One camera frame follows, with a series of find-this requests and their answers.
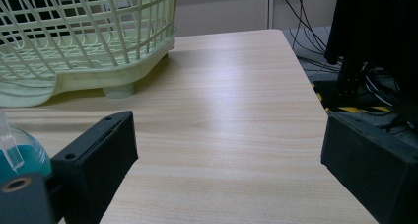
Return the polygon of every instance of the gray floor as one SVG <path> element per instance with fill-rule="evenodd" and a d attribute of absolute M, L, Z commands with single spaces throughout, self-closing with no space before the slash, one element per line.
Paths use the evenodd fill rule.
<path fill-rule="evenodd" d="M 313 28 L 313 32 L 325 45 L 328 41 L 329 31 L 330 27 Z M 308 62 L 300 58 L 300 63 L 311 82 L 316 80 L 335 80 L 337 78 L 339 66 L 326 64 L 326 60 L 323 58 L 326 46 L 319 40 L 315 40 L 313 33 L 304 29 L 299 29 L 299 31 L 296 29 L 284 30 L 283 33 L 297 56 L 312 60 Z M 394 112 L 389 114 L 384 112 L 347 112 L 347 114 L 360 118 L 374 126 L 391 124 L 398 116 Z M 409 129 L 406 124 L 393 127 L 389 133 L 407 144 L 418 147 L 418 134 Z"/>

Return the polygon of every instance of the black plastic mount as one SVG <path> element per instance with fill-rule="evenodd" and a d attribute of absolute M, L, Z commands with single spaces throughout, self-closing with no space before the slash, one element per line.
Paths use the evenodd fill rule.
<path fill-rule="evenodd" d="M 109 115 L 51 159 L 52 174 L 0 185 L 0 223 L 99 223 L 138 159 L 132 112 Z"/>
<path fill-rule="evenodd" d="M 380 223 L 418 223 L 418 148 L 330 113 L 321 163 Z"/>

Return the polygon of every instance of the basket grid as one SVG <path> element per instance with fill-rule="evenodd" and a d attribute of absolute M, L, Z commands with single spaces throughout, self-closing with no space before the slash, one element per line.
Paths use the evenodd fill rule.
<path fill-rule="evenodd" d="M 174 34 L 175 0 L 17 1 L 0 0 L 1 80 L 123 67 Z"/>

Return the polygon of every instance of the table surface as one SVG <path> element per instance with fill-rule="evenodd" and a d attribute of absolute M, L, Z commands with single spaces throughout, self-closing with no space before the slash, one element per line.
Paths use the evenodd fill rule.
<path fill-rule="evenodd" d="M 139 160 L 103 223 L 375 223 L 320 163 L 326 114 L 280 31 L 179 37 L 135 88 L 5 109 L 50 156 L 133 111 Z"/>

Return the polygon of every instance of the green liquid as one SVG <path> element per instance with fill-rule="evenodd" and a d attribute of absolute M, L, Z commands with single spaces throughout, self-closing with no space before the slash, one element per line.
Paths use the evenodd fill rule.
<path fill-rule="evenodd" d="M 17 174 L 40 172 L 44 176 L 47 176 L 51 173 L 52 169 L 49 157 L 39 144 L 36 150 L 31 145 L 18 145 L 18 149 L 25 161 L 25 164 L 18 168 L 17 173 L 10 167 L 3 151 L 0 150 L 0 183 L 16 176 Z"/>

